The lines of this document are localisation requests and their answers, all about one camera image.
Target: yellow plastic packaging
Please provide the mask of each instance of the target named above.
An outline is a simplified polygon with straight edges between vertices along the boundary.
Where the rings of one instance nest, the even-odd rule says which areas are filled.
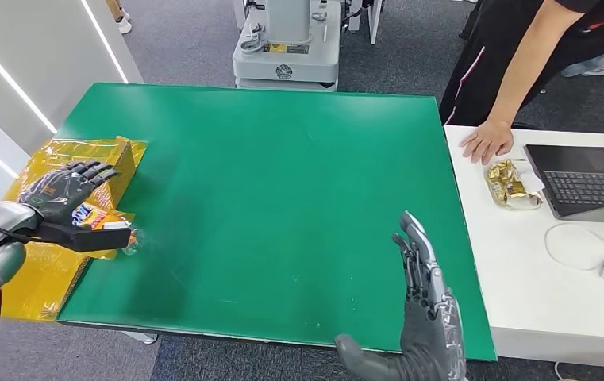
[[[16,201],[19,193],[48,171],[76,161],[97,160],[120,172],[98,188],[73,213],[79,225],[101,229],[107,222],[131,221],[133,214],[114,210],[140,163],[147,143],[124,137],[109,140],[50,140],[29,159],[5,200]],[[2,316],[30,321],[54,321],[90,259],[111,259],[117,250],[77,253],[54,244],[28,243],[21,270],[2,289]]]
[[[49,171],[76,161],[96,160],[114,165],[119,175],[99,187],[87,202],[104,210],[116,209],[147,147],[144,141],[125,137],[108,140],[52,139],[31,156],[19,178],[5,194],[5,200],[16,201],[21,189]]]

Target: white cable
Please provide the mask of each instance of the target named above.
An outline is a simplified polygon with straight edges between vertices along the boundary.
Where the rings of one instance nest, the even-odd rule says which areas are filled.
[[[561,364],[561,362],[559,362],[559,361],[556,361],[554,363],[554,373],[556,373],[556,377],[559,378],[559,381],[563,381],[564,378],[561,377],[561,374],[559,373],[559,364]]]
[[[580,271],[591,271],[591,270],[595,270],[597,268],[599,268],[603,263],[604,263],[604,257],[602,260],[600,260],[597,264],[595,264],[592,267],[576,267],[576,266],[572,266],[570,264],[566,264],[563,261],[559,260],[558,258],[555,257],[554,253],[552,252],[552,250],[550,250],[549,248],[549,243],[548,243],[548,236],[550,234],[551,231],[553,231],[554,229],[560,228],[562,226],[573,226],[577,229],[581,229],[583,232],[587,233],[587,234],[591,234],[592,236],[598,238],[601,242],[604,243],[604,238],[599,236],[598,234],[592,232],[591,230],[587,229],[587,228],[583,228],[580,225],[575,225],[575,224],[571,224],[571,223],[563,223],[563,224],[558,224],[558,225],[554,225],[551,228],[547,229],[547,232],[544,233],[544,248],[547,250],[547,253],[549,254],[549,257],[552,258],[555,262],[557,262],[558,264],[560,264],[561,266],[565,266],[568,268],[572,268],[575,270],[580,270]]]
[[[556,377],[559,378],[559,381],[562,381],[564,378],[561,377],[561,374],[559,373],[559,364],[561,364],[559,361],[556,361],[554,364],[554,373],[556,373]]]

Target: white machine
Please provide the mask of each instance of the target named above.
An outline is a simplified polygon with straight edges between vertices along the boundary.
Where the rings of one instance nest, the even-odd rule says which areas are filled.
[[[334,0],[251,6],[233,54],[237,87],[337,90],[342,6]]]

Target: table leg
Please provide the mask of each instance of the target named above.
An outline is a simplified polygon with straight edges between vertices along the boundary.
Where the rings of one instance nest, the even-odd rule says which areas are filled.
[[[131,332],[131,331],[119,331],[124,333],[128,337],[132,337],[137,341],[142,341],[143,344],[153,344],[156,341],[156,338],[159,336],[154,333],[140,333],[140,332]]]

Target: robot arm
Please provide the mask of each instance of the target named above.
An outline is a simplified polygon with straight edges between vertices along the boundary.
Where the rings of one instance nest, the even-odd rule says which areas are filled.
[[[0,287],[25,260],[27,242],[48,242],[77,252],[124,248],[131,230],[92,231],[72,224],[72,212],[97,187],[115,176],[109,164],[70,164],[38,179],[19,202],[0,202]]]
[[[394,233],[393,241],[400,248],[406,280],[402,354],[365,352],[350,336],[339,335],[339,356],[366,381],[462,381],[466,368],[458,304],[421,223],[404,212],[400,226],[407,239]]]

